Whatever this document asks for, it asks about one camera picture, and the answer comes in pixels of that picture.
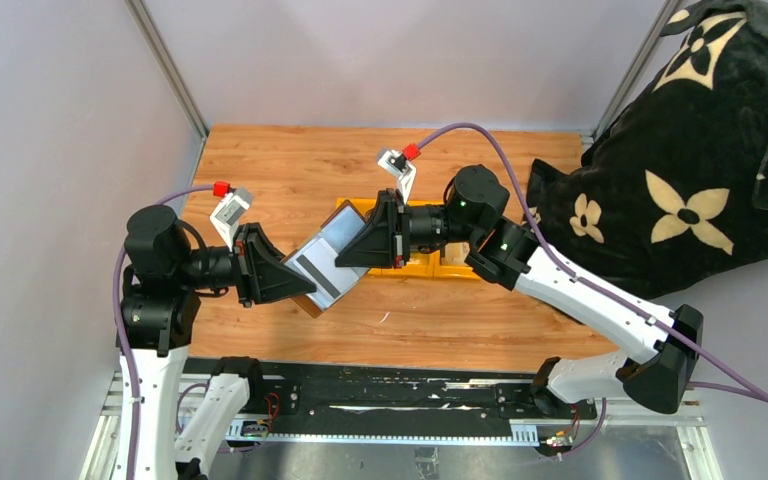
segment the white wall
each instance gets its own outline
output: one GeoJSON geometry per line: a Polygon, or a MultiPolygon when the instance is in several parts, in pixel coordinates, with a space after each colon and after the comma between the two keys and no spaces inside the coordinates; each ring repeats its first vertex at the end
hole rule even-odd
{"type": "Polygon", "coordinates": [[[148,0],[206,121],[592,129],[661,1],[148,0]]]}
{"type": "MultiPolygon", "coordinates": [[[[669,61],[681,38],[663,42],[643,85],[669,61]]],[[[704,346],[768,390],[768,261],[710,278],[670,295],[667,303],[687,303],[701,310],[704,346]]],[[[733,384],[705,361],[699,363],[694,380],[733,384]]],[[[701,399],[723,476],[768,478],[768,405],[718,392],[703,392],[701,399]]]]}
{"type": "Polygon", "coordinates": [[[0,2],[0,479],[77,477],[125,221],[197,148],[124,2],[0,2]]]}

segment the plush fabric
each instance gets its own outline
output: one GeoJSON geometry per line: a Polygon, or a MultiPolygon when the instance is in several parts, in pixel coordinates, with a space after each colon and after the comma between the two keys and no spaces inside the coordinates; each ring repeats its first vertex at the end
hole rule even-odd
{"type": "Polygon", "coordinates": [[[768,4],[701,1],[681,48],[565,175],[528,201],[558,250],[644,298],[768,258],[768,4]]]}

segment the beige four-petal flower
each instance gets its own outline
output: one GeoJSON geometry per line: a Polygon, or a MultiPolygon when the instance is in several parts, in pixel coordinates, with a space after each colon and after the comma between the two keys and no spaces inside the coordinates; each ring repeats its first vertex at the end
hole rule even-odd
{"type": "Polygon", "coordinates": [[[587,195],[581,194],[575,200],[575,216],[570,218],[572,231],[579,237],[590,235],[598,243],[605,243],[605,237],[596,226],[602,217],[602,207],[595,200],[587,201],[587,195]]]}
{"type": "Polygon", "coordinates": [[[648,170],[646,186],[655,204],[666,212],[652,228],[652,243],[663,242],[689,229],[702,243],[731,255],[734,243],[709,222],[726,208],[729,195],[727,188],[702,190],[691,196],[685,204],[673,187],[648,170]]]}

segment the wooden table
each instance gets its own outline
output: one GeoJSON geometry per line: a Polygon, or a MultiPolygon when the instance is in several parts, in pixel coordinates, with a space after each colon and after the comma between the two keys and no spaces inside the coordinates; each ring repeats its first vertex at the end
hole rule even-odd
{"type": "MultiPolygon", "coordinates": [[[[284,253],[306,240],[334,210],[337,197],[374,198],[394,185],[375,163],[381,147],[402,148],[428,130],[218,125],[195,184],[245,186],[255,200],[244,221],[261,222],[284,253]]],[[[542,158],[571,171],[577,134],[499,132],[521,184],[542,158]]],[[[456,131],[423,150],[412,198],[442,197],[464,165],[482,163],[510,188],[495,152],[479,134],[456,131]]],[[[191,195],[183,218],[208,244],[221,244],[209,222],[217,199],[191,195]]],[[[520,218],[511,195],[506,215],[520,218]]],[[[366,277],[335,307],[313,319],[295,302],[243,308],[236,296],[205,299],[191,354],[249,355],[261,360],[380,366],[534,371],[547,357],[580,358],[615,350],[607,340],[553,308],[476,280],[366,277]],[[381,321],[385,314],[389,316],[381,321]]]]}

